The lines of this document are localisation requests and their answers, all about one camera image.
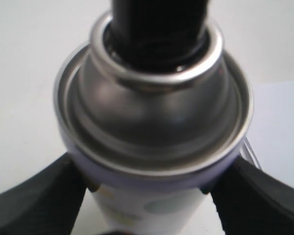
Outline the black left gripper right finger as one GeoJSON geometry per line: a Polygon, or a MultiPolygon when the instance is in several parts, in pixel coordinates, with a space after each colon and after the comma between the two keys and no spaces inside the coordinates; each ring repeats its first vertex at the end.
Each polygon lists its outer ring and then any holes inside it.
{"type": "Polygon", "coordinates": [[[227,235],[294,235],[294,188],[242,157],[200,190],[211,194],[227,235]]]}

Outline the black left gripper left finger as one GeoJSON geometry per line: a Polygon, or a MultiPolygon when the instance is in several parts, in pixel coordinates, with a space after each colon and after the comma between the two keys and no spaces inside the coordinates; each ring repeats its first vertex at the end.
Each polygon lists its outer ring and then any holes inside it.
{"type": "Polygon", "coordinates": [[[69,235],[86,185],[69,154],[0,194],[0,235],[69,235]]]}

